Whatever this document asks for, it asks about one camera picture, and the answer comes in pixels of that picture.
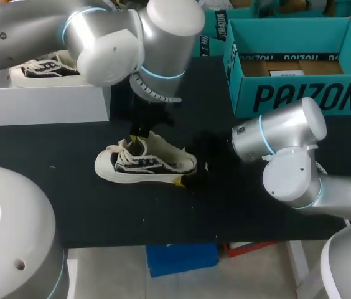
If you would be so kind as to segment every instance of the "teal box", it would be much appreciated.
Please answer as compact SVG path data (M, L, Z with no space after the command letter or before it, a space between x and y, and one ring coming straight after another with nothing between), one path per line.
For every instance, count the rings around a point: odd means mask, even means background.
M333 0L334 6L329 8L332 17L351 16L351 0Z
M209 36L199 36L196 41L193 57L199 56L223 56L224 55L225 42L212 39Z
M338 60L342 75L246 77L244 60ZM311 97L324 115L351 115L351 18L230 20L224 52L232 108L254 117Z
M225 41L227 38L227 24L230 19L249 19L255 17L255 1L248 8L227 9L220 11L205 11L205 27L202 35Z

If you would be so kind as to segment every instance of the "canvas shoe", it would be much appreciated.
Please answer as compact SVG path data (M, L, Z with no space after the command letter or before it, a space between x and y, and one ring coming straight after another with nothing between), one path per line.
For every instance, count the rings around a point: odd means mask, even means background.
M172 146L159 135L136 138L134 143L121 140L102 151L95 161L101 178L120 184L145 181L180 184L181 177L196 169L195 156Z
M88 85L66 50L30 60L9 70L16 87L55 87Z

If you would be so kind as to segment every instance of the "shoelace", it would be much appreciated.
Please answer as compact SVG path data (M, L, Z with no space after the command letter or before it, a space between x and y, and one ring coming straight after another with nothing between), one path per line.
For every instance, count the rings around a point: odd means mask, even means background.
M121 164L138 164L138 161L134 160L133 155L127 149L130 145L131 142L127 143L123 139L118 142L118 145L109 145L106 149L112 153L119 153L118 160L120 160Z
M50 61L50 60L30 60L24 64L22 64L22 67L24 67L25 69L32 69L32 70L36 70L36 69L41 69L41 65L44 64L48 69L51 67L56 67L57 65Z

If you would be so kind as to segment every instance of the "shoe box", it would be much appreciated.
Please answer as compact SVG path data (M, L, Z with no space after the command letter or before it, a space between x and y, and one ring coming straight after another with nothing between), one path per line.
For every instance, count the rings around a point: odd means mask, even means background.
M110 100L111 88L91 85L13 87L0 70L0 126L109 121Z
M256 0L243 1L243 8L205 11L205 26L203 36L225 41L227 38L227 23L230 19L246 19L256 17Z
M237 117L303 97L351 115L351 18L232 19L223 61Z

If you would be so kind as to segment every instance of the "black stripe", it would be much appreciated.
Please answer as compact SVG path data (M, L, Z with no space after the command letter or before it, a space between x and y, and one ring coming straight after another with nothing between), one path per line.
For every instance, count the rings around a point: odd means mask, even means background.
M239 53L241 61L266 60L266 61L295 61L295 60L320 60L339 61L339 53Z
M210 41L208 36L200 36L200 56L210 56Z
M217 39L225 41L227 38L228 17L226 10L215 11Z

